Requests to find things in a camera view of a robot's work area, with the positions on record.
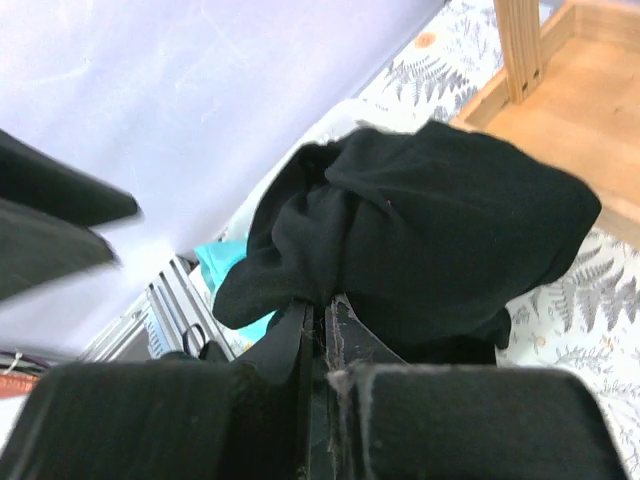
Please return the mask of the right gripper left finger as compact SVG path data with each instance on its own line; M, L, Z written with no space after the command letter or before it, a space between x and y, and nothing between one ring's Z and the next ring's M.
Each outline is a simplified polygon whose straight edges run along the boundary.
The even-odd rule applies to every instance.
M314 311L293 302L277 325L237 359L242 373L241 445L256 479L306 479L312 400Z

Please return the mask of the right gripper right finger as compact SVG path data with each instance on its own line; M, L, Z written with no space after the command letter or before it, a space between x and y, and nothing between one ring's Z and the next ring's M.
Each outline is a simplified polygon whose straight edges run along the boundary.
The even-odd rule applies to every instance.
M349 379L340 377L352 364L405 364L405 361L386 346L357 317L345 294L333 297L325 310L325 364L328 372L329 447L334 478L351 479L351 434L348 432L346 406L349 401Z

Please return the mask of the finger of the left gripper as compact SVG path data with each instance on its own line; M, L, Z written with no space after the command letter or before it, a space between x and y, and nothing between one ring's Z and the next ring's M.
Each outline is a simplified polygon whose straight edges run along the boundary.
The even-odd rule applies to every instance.
M63 221L96 227L140 213L134 197L1 133L1 197Z
M92 228L120 218L116 197L73 201L57 217L1 201L1 299L116 259Z

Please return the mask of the black t shirt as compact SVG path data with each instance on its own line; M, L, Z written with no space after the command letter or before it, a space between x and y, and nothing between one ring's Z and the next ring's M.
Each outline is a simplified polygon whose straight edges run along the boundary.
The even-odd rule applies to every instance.
M411 363L493 364L509 301L559 279L601 211L580 179L437 121L363 128L292 164L265 194L237 267L240 320L345 294Z

